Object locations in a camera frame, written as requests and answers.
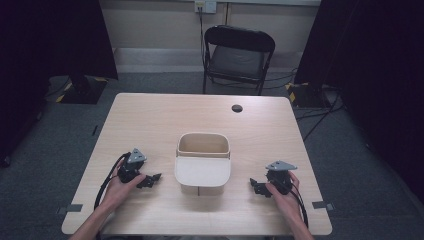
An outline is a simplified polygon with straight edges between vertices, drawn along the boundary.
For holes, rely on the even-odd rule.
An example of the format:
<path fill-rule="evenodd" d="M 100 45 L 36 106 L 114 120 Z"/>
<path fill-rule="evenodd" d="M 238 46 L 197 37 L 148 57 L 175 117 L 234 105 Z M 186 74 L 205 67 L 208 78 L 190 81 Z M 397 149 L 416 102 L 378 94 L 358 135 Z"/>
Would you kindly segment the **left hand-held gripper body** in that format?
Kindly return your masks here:
<path fill-rule="evenodd" d="M 132 181 L 140 174 L 139 170 L 147 160 L 147 157 L 137 148 L 134 148 L 124 157 L 123 164 L 118 169 L 118 177 L 122 183 Z"/>

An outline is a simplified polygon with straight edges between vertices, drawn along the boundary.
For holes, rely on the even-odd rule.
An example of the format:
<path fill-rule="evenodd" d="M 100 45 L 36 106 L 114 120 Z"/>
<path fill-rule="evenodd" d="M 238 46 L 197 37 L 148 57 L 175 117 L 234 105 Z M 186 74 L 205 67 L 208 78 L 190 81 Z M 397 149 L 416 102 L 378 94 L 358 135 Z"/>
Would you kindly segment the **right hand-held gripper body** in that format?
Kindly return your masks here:
<path fill-rule="evenodd" d="M 281 194 L 287 195 L 292 190 L 289 172 L 291 170 L 296 170 L 297 167 L 282 160 L 277 160 L 268 164 L 266 169 L 268 170 L 266 174 L 268 181 L 272 183 Z"/>

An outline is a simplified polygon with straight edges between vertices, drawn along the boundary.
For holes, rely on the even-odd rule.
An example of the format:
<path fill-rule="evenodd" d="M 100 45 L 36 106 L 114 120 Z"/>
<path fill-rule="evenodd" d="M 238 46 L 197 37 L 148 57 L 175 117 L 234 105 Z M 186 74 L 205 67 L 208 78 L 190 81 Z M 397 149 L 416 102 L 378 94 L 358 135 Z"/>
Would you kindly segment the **person's right hand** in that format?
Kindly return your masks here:
<path fill-rule="evenodd" d="M 300 221 L 302 222 L 302 214 L 298 202 L 298 188 L 299 180 L 294 173 L 289 171 L 289 176 L 292 181 L 292 193 L 286 195 L 281 194 L 272 183 L 267 183 L 266 188 L 272 194 L 273 199 L 279 209 L 279 212 L 283 215 L 284 219 L 289 221 Z"/>

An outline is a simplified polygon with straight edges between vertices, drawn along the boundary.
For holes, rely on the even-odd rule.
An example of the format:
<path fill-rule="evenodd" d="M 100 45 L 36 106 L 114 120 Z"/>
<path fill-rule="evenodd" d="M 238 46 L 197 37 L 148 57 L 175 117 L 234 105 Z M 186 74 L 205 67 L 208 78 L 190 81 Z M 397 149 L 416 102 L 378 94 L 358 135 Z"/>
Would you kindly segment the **person's left hand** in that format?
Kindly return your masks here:
<path fill-rule="evenodd" d="M 106 193 L 99 205 L 99 209 L 101 210 L 113 212 L 127 199 L 131 191 L 146 178 L 145 174 L 139 174 L 131 181 L 123 183 L 117 176 L 120 167 L 121 163 L 119 163 L 113 171 L 114 178 L 112 178 L 108 183 Z"/>

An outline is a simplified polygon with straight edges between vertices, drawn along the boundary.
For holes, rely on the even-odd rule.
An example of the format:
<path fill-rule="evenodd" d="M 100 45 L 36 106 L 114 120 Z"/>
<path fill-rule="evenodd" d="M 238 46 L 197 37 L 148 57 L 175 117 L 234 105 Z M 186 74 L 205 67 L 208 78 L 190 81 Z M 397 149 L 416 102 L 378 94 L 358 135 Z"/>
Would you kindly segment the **beige plastic bin with lid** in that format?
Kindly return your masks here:
<path fill-rule="evenodd" d="M 174 175 L 182 191 L 219 195 L 231 176 L 230 144 L 225 135 L 189 132 L 177 144 Z"/>

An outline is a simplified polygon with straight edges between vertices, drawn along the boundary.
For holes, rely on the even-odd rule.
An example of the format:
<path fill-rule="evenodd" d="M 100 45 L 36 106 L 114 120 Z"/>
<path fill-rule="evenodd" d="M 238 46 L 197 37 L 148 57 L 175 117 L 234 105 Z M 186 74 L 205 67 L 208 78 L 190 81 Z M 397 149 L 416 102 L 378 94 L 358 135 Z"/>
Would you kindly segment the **grey tape strip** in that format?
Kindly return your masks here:
<path fill-rule="evenodd" d="M 82 204 L 68 204 L 67 206 L 59 207 L 56 213 L 60 215 L 66 215 L 69 212 L 80 212 L 82 207 Z"/>
<path fill-rule="evenodd" d="M 333 211 L 335 209 L 332 203 L 327 203 L 325 201 L 315 201 L 312 202 L 314 209 L 326 209 L 327 211 Z"/>

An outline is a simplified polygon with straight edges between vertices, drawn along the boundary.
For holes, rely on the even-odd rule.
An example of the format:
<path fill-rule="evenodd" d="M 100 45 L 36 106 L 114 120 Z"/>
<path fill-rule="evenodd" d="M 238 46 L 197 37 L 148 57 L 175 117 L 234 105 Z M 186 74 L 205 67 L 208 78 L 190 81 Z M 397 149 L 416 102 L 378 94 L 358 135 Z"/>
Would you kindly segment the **black stand base yellow tape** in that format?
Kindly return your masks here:
<path fill-rule="evenodd" d="M 70 83 L 56 99 L 56 102 L 95 105 L 107 83 L 108 81 L 104 78 L 73 74 L 70 76 Z"/>
<path fill-rule="evenodd" d="M 325 93 L 320 88 L 315 88 L 309 83 L 285 85 L 288 98 L 294 107 L 299 108 L 329 108 L 330 103 Z"/>

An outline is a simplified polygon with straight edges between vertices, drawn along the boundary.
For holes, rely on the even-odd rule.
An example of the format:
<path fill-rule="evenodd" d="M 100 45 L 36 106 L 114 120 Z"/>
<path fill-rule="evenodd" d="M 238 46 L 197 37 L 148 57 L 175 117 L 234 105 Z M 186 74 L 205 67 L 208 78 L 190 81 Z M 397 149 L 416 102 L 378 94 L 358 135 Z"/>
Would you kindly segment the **black folding chair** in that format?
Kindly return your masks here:
<path fill-rule="evenodd" d="M 270 35 L 263 31 L 217 25 L 204 33 L 204 47 L 203 93 L 206 93 L 207 78 L 253 84 L 258 95 L 262 93 L 276 47 Z"/>

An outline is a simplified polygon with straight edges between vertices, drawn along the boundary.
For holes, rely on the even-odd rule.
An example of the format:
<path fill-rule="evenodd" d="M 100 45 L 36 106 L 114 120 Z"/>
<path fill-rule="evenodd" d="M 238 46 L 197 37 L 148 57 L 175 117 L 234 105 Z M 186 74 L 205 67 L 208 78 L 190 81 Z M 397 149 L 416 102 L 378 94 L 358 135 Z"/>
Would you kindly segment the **dark curtain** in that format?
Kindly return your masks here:
<path fill-rule="evenodd" d="M 340 88 L 372 146 L 424 203 L 424 0 L 321 0 L 295 81 Z"/>
<path fill-rule="evenodd" d="M 0 0 L 0 167 L 41 112 L 54 76 L 115 79 L 100 0 Z"/>

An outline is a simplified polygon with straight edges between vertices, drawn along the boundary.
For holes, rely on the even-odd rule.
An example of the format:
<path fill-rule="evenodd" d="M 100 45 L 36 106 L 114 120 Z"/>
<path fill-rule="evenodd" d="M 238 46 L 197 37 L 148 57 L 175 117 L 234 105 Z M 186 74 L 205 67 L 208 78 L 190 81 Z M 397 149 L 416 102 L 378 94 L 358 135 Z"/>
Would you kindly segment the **white wall socket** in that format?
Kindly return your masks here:
<path fill-rule="evenodd" d="M 215 14 L 217 12 L 217 2 L 211 0 L 196 0 L 194 9 L 198 13 Z"/>

